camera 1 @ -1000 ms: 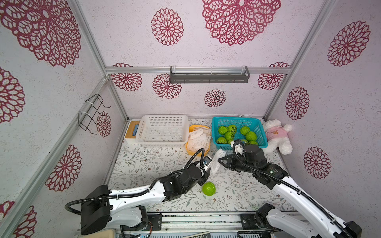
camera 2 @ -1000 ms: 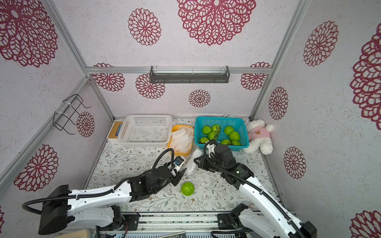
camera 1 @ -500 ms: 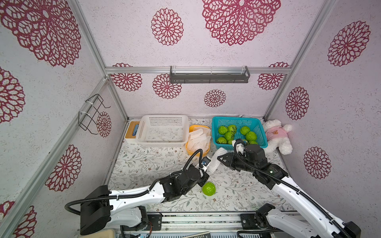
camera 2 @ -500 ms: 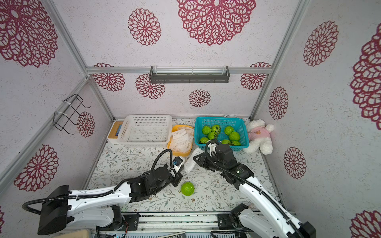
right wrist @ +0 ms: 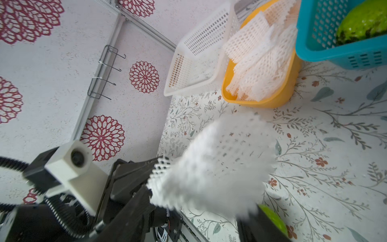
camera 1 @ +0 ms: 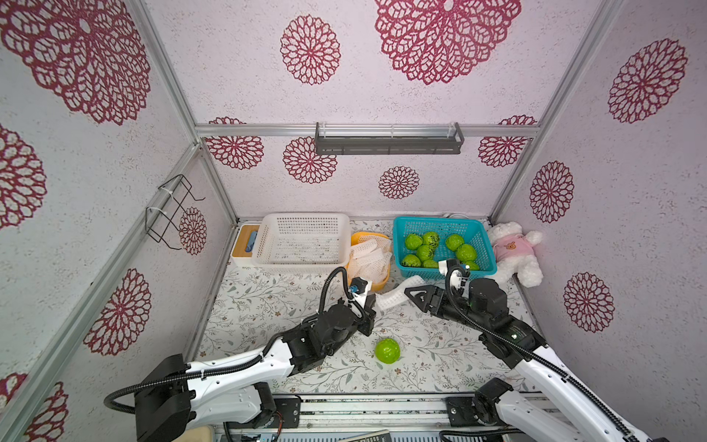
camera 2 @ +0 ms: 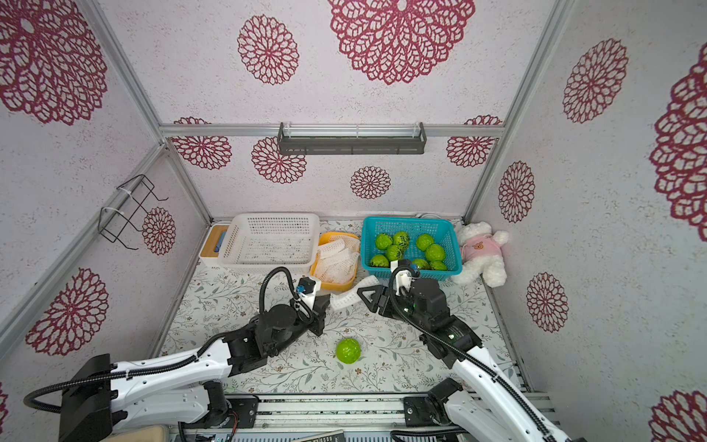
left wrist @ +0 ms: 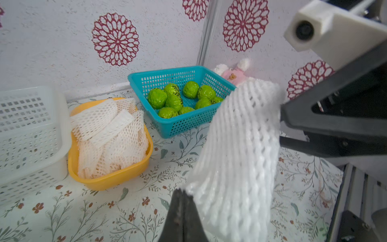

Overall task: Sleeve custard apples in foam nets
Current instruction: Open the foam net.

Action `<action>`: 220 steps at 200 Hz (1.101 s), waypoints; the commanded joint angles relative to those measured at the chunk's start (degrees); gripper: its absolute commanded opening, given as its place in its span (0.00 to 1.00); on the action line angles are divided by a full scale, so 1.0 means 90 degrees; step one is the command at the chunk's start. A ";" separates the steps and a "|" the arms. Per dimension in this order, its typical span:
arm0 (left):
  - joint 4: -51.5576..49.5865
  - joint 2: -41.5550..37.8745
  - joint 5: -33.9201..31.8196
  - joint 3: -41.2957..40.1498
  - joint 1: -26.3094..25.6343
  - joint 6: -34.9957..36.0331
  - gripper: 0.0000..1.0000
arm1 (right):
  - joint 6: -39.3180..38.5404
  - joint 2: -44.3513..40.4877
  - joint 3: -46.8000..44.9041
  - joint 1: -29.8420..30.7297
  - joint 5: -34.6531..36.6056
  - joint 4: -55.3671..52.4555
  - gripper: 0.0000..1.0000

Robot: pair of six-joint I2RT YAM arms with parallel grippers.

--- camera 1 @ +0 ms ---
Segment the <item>white foam net sleeve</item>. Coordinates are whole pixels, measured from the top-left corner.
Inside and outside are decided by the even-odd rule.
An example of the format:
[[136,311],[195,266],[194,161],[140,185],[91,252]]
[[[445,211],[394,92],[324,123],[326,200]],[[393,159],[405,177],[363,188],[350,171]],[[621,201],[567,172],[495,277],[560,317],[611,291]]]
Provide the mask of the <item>white foam net sleeve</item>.
[[389,311],[399,305],[409,302],[409,298],[405,294],[405,290],[413,287],[421,287],[425,285],[425,280],[421,276],[411,276],[403,280],[397,287],[388,291],[385,294],[377,294],[376,308],[380,312]]

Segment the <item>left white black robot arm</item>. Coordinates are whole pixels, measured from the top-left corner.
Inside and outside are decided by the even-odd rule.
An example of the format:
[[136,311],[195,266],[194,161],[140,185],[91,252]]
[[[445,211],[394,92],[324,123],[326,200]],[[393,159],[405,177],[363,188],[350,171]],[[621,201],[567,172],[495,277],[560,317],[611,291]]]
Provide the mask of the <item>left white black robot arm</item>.
[[325,279],[317,311],[265,346],[209,362],[172,355],[103,403],[134,416],[139,441],[174,441],[192,428],[220,423],[263,427],[277,414],[271,383],[318,368],[356,333],[370,335],[375,304],[371,282],[337,267]]

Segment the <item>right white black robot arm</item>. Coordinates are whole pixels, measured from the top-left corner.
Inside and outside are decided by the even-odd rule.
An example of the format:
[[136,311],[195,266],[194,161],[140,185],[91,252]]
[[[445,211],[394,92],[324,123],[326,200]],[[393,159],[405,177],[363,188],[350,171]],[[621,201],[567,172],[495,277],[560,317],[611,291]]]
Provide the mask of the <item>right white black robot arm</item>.
[[508,382],[494,378],[474,392],[469,415],[475,421],[536,441],[650,440],[578,379],[539,333],[510,314],[507,294],[495,281],[471,278],[455,260],[443,268],[443,287],[408,287],[405,296],[424,313],[477,331],[494,357],[533,381],[563,415],[558,419],[548,414]]

